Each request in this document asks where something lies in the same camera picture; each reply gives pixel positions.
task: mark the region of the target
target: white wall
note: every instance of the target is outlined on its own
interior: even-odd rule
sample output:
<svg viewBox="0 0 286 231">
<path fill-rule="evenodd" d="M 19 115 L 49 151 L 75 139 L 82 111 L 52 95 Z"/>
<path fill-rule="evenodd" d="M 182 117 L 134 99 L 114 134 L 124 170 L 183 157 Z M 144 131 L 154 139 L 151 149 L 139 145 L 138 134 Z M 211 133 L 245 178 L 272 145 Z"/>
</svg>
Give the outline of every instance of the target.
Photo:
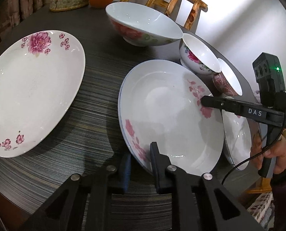
<svg viewBox="0 0 286 231">
<path fill-rule="evenodd" d="M 131 1 L 144 4 L 147 0 Z M 253 91 L 258 86 L 252 62 L 262 52 L 278 56 L 286 86 L 286 10 L 281 3 L 278 0 L 203 1 L 208 11 L 201 11 L 191 31 L 222 53 L 248 80 Z M 178 24 L 184 25 L 191 7 L 190 2 L 183 0 L 179 12 L 174 11 L 178 13 Z"/>
</svg>

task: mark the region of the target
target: human hand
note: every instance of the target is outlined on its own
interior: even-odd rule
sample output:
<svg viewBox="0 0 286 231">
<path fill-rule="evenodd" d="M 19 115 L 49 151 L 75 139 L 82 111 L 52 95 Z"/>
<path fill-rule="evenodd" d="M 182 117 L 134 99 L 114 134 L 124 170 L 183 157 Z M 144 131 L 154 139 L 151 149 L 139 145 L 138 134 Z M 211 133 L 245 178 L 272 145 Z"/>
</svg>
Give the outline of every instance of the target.
<svg viewBox="0 0 286 231">
<path fill-rule="evenodd" d="M 253 144 L 250 151 L 250 156 L 256 155 L 262 151 L 262 140 L 259 133 L 256 133 L 253 139 Z M 273 173 L 280 174 L 286 169 L 286 139 L 281 136 L 281 140 L 277 141 L 264 154 L 252 159 L 252 163 L 259 170 L 262 167 L 263 158 L 277 158 Z"/>
</svg>

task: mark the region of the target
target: tabletop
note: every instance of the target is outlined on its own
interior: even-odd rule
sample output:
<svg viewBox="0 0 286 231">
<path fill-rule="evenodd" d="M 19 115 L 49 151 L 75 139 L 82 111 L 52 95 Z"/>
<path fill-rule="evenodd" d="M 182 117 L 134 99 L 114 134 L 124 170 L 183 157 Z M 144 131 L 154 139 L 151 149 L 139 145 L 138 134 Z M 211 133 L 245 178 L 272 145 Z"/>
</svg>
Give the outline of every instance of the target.
<svg viewBox="0 0 286 231">
<path fill-rule="evenodd" d="M 117 99 L 123 79 L 134 66 L 151 59 L 180 64 L 179 41 L 158 47 L 132 46 L 114 31 L 104 9 L 90 7 L 66 12 L 50 12 L 43 7 L 0 43 L 0 55 L 24 36 L 42 30 L 74 35 L 84 48 L 86 67 L 76 98 L 53 131 L 26 154 L 0 158 L 1 194 L 28 213 L 35 212 L 71 174 L 94 173 L 113 154 L 127 150 L 119 126 Z M 235 72 L 243 89 L 243 95 L 237 98 L 255 102 L 245 78 L 216 49 L 204 43 Z M 214 95 L 220 94 L 211 76 L 199 77 Z M 250 129 L 253 134 L 257 125 L 250 123 Z M 221 180 L 230 169 L 221 155 L 211 173 Z M 237 197 L 258 178 L 257 170 L 249 164 L 241 172 L 234 171 L 225 187 Z M 113 197 L 112 213 L 116 230 L 167 230 L 171 226 L 170 195 L 157 195 L 153 177 L 133 159 L 129 191 Z"/>
</svg>

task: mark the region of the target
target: metal screw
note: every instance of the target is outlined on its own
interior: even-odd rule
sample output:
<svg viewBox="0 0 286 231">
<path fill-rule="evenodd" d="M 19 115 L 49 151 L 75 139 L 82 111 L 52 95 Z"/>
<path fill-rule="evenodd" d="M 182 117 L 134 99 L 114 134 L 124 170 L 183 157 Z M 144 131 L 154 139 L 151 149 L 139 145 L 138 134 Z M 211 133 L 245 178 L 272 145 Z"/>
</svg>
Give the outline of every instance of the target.
<svg viewBox="0 0 286 231">
<path fill-rule="evenodd" d="M 174 166 L 174 165 L 169 165 L 169 166 L 167 167 L 167 169 L 168 169 L 169 171 L 174 172 L 177 168 L 176 168 L 176 166 Z"/>
<path fill-rule="evenodd" d="M 113 172 L 116 170 L 116 167 L 114 165 L 107 166 L 107 171 Z"/>
<path fill-rule="evenodd" d="M 213 178 L 212 174 L 210 174 L 210 173 L 203 174 L 203 177 L 205 180 L 211 180 Z"/>
<path fill-rule="evenodd" d="M 71 180 L 79 180 L 80 179 L 80 175 L 79 174 L 73 174 L 71 177 L 70 177 Z"/>
</svg>

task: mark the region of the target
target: black cable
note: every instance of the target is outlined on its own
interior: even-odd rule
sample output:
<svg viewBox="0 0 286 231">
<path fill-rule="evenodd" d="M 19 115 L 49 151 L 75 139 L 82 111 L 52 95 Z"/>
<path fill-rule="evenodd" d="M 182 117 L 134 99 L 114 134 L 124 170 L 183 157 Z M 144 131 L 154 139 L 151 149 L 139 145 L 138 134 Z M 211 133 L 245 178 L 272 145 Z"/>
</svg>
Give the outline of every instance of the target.
<svg viewBox="0 0 286 231">
<path fill-rule="evenodd" d="M 240 165 L 243 165 L 243 164 L 246 163 L 247 161 L 250 161 L 250 160 L 252 160 L 252 159 L 254 159 L 254 158 L 260 156 L 261 154 L 265 153 L 268 149 L 270 149 L 270 148 L 276 143 L 276 141 L 280 138 L 280 136 L 282 135 L 283 130 L 284 130 L 284 125 L 283 125 L 282 130 L 280 131 L 278 137 L 277 137 L 275 140 L 273 140 L 273 142 L 272 142 L 269 146 L 263 147 L 261 152 L 259 152 L 259 153 L 257 153 L 256 155 L 253 155 L 253 156 L 251 156 L 251 157 L 245 159 L 245 160 L 242 161 L 241 163 L 238 163 L 235 167 L 233 167 L 230 171 L 228 171 L 228 173 L 224 176 L 224 178 L 223 178 L 221 184 L 223 185 L 223 184 L 224 184 L 224 181 L 225 181 L 226 178 L 230 175 L 230 173 L 232 173 L 232 172 L 233 172 L 236 168 L 238 168 Z"/>
</svg>

